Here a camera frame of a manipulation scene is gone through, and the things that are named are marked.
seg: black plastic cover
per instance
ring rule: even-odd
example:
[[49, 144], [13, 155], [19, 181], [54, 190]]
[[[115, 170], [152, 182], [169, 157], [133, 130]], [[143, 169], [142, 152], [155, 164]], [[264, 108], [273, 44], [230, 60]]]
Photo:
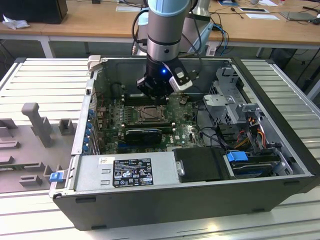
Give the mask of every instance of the black plastic cover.
[[181, 183], [229, 180], [225, 151], [218, 147], [190, 147], [173, 150], [176, 162], [182, 162]]

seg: blue drive latch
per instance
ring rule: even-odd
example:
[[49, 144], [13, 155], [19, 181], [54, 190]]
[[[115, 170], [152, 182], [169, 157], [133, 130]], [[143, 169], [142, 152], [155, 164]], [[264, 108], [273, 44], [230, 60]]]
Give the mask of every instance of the blue drive latch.
[[226, 157], [229, 162], [248, 161], [247, 154], [244, 151], [231, 151], [226, 155]]

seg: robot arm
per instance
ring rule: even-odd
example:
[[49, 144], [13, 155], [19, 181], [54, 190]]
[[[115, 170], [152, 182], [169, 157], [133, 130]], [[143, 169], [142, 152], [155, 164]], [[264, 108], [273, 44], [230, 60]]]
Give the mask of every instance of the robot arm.
[[195, 71], [178, 59], [185, 17], [197, 0], [148, 0], [146, 72], [137, 87], [156, 101], [192, 86]]

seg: power supply label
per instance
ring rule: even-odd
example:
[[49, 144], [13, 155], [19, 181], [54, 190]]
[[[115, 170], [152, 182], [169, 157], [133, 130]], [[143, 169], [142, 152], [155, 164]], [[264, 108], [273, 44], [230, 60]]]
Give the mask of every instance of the power supply label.
[[115, 188], [147, 186], [154, 184], [151, 159], [115, 160], [113, 181]]

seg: motherboard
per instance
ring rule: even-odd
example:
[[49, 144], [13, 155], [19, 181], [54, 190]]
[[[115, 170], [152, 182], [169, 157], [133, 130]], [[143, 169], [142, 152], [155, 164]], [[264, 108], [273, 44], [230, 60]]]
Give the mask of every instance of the motherboard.
[[198, 106], [189, 97], [171, 96], [166, 105], [145, 103], [120, 98], [97, 109], [101, 154], [205, 147], [195, 125]]

